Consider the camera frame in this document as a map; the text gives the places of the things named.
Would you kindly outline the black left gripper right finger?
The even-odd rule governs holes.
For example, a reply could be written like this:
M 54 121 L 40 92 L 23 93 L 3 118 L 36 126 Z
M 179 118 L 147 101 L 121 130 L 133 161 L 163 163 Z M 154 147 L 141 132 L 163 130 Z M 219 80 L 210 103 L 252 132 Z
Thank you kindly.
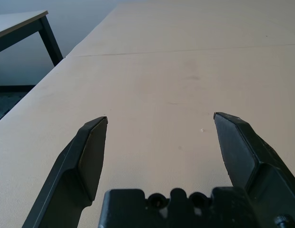
M 295 228 L 295 177 L 249 123 L 215 112 L 222 158 L 234 187 L 245 190 L 263 228 Z

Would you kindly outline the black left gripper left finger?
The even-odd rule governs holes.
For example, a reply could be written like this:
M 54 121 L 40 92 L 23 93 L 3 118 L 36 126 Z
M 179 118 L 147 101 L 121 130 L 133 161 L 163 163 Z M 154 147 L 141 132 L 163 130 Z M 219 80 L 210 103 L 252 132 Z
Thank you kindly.
M 25 228 L 76 228 L 95 200 L 104 161 L 108 119 L 85 123 L 52 166 Z

